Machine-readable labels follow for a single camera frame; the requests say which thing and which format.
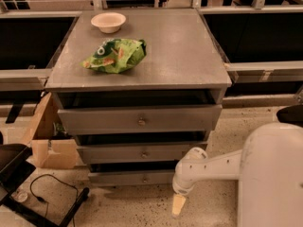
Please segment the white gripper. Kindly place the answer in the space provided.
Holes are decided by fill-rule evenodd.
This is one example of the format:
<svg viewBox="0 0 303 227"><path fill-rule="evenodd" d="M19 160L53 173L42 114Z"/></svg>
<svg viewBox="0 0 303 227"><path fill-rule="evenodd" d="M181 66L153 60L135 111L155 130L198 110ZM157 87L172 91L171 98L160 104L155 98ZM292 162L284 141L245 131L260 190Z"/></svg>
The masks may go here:
<svg viewBox="0 0 303 227"><path fill-rule="evenodd" d="M171 214L176 218L181 214L186 202L186 195L198 182L202 173L204 162L207 160L207 153L198 147L190 149L186 155L177 163L172 179L172 187L175 193L172 199Z"/></svg>

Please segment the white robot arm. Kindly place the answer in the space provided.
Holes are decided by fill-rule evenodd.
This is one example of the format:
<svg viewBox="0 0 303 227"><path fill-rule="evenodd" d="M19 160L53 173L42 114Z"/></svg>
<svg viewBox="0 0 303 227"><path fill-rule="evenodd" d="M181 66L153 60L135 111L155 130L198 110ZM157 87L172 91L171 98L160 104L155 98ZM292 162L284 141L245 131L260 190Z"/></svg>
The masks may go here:
<svg viewBox="0 0 303 227"><path fill-rule="evenodd" d="M303 128L266 124L242 149L213 158L192 148L176 165L173 190L185 196L202 180L238 182L238 227L303 227Z"/></svg>

